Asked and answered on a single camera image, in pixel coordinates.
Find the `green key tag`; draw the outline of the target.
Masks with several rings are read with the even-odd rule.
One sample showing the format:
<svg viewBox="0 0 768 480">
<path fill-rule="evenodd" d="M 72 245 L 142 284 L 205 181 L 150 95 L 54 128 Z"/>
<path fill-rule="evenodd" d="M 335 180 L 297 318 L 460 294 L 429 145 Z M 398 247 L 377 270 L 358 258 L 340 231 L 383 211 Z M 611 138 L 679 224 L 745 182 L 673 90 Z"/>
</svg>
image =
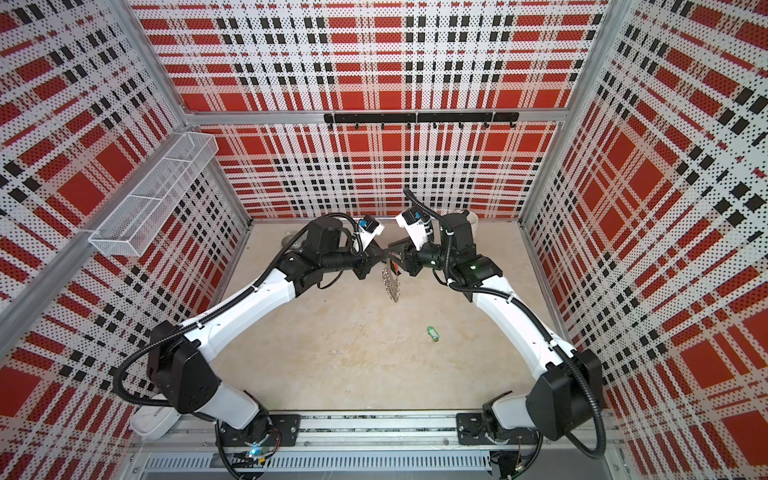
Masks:
<svg viewBox="0 0 768 480">
<path fill-rule="evenodd" d="M 427 334 L 429 335 L 430 339 L 431 339 L 433 342 L 438 342 L 438 341 L 440 340 L 440 335 L 439 335 L 439 333 L 438 333 L 438 332 L 437 332 L 437 330 L 436 330 L 434 327 L 432 327 L 432 326 L 429 326 L 429 327 L 427 328 Z"/>
</svg>

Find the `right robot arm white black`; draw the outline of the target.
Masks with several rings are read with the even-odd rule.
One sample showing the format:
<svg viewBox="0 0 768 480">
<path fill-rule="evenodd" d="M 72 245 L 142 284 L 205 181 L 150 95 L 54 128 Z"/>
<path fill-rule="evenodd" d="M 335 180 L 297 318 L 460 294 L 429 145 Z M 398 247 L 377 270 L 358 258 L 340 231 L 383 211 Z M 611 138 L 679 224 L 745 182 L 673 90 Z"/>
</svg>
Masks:
<svg viewBox="0 0 768 480">
<path fill-rule="evenodd" d="M 531 428 L 548 440 L 566 438 L 593 459 L 607 448 L 602 365 L 544 324 L 513 290 L 502 270 L 478 253 L 467 212 L 434 215 L 412 207 L 396 216 L 405 239 L 389 245 L 401 270 L 442 272 L 444 284 L 484 312 L 517 349 L 535 383 L 526 395 L 502 394 L 482 407 L 490 441 Z"/>
</svg>

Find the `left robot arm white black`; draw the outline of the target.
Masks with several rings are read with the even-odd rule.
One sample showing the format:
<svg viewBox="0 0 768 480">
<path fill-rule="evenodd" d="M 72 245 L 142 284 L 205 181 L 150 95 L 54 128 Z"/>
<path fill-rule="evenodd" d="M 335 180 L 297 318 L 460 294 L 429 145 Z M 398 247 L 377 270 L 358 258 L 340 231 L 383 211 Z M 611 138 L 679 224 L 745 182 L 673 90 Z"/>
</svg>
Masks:
<svg viewBox="0 0 768 480">
<path fill-rule="evenodd" d="M 179 325 L 158 325 L 149 344 L 116 369 L 114 393 L 134 405 L 201 415 L 239 431 L 248 443 L 263 442 L 273 429 L 267 409 L 223 382 L 210 363 L 258 320 L 320 285 L 326 274 L 352 271 L 364 279 L 385 261 L 375 241 L 383 225 L 367 215 L 347 229 L 349 219 L 331 213 L 312 220 L 239 292 Z"/>
</svg>

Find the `white ceramic mug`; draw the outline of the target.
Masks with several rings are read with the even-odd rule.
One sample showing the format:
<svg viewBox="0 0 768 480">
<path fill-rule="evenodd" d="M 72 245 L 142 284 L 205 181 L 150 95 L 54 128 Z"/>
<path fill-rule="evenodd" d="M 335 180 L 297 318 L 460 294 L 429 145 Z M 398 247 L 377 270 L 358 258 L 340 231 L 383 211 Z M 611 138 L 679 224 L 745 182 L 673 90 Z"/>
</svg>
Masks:
<svg viewBox="0 0 768 480">
<path fill-rule="evenodd" d="M 476 239 L 478 236 L 479 217 L 476 213 L 469 211 L 467 214 L 467 221 L 471 227 L 472 236 Z"/>
</svg>

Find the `grey ribbed ceramic cup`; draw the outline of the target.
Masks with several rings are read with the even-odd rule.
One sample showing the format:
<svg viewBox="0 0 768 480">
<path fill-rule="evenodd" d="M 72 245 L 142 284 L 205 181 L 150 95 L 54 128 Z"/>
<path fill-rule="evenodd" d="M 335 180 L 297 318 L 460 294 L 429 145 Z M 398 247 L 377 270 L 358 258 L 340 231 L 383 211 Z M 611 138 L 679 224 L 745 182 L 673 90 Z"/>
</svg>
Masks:
<svg viewBox="0 0 768 480">
<path fill-rule="evenodd" d="M 301 246 L 301 238 L 297 237 L 295 232 L 288 232 L 281 240 L 281 246 L 288 250 L 298 249 Z"/>
</svg>

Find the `white object beside base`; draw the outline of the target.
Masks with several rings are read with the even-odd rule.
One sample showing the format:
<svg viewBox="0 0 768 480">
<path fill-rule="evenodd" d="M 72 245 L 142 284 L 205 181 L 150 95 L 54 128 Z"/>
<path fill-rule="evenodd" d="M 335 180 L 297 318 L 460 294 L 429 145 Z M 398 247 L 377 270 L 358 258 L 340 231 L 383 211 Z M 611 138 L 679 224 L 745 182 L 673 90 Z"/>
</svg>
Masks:
<svg viewBox="0 0 768 480">
<path fill-rule="evenodd" d="M 181 418 L 173 407 L 141 406 L 131 417 L 130 426 L 142 442 L 156 441 L 168 433 Z"/>
</svg>

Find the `black hook rail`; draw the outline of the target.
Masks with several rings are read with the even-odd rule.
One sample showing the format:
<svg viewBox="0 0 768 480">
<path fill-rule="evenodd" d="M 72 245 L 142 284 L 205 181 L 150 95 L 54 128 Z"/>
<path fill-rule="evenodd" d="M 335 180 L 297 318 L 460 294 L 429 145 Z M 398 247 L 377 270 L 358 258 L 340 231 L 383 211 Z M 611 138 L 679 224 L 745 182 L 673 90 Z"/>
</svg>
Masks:
<svg viewBox="0 0 768 480">
<path fill-rule="evenodd" d="M 516 123 L 520 113 L 510 112 L 412 112 L 412 113 L 329 113 L 323 116 L 327 125 L 348 124 L 439 124 L 439 123 Z"/>
</svg>

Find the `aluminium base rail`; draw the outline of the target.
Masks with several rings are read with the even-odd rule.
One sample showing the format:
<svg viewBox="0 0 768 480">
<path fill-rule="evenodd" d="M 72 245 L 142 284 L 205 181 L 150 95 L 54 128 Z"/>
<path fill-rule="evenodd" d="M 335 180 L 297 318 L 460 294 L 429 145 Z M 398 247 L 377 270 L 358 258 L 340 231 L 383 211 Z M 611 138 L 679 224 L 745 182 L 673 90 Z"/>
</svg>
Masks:
<svg viewBox="0 0 768 480">
<path fill-rule="evenodd" d="M 530 428 L 493 441 L 477 411 L 280 411 L 285 443 L 265 463 L 264 449 L 222 435 L 246 479 L 630 479 L 618 429 L 611 417 L 605 422 L 600 460 Z"/>
</svg>

